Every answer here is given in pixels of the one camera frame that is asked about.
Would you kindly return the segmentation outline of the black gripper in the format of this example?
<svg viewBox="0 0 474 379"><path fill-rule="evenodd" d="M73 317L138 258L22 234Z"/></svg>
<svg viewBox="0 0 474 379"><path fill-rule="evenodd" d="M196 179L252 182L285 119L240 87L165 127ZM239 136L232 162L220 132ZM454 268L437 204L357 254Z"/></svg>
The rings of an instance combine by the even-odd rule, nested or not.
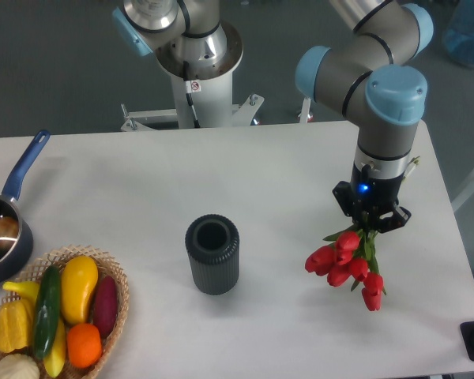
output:
<svg viewBox="0 0 474 379"><path fill-rule="evenodd" d="M394 207L403 175L396 178L379 179L368 176L368 169L352 168L351 181L340 181L333 188L333 196L341 211L355 221L363 219L366 212L371 222L370 229L387 233L402 228L412 214L404 207Z"/></svg>

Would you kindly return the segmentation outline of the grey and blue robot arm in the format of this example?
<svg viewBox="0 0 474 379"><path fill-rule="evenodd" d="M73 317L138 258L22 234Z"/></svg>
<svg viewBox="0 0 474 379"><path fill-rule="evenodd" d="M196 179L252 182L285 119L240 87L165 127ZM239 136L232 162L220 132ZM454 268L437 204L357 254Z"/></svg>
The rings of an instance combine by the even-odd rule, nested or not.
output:
<svg viewBox="0 0 474 379"><path fill-rule="evenodd" d="M337 51L317 46L295 69L307 99L338 112L359 128L352 177L334 188L342 212L365 231L403 227L400 183L423 117L427 81L408 62L431 41L428 12L395 1L335 1L354 33ZM243 43L220 17L217 1L125 1L113 21L139 55L154 54L170 75L181 128L232 126L232 74Z"/></svg>

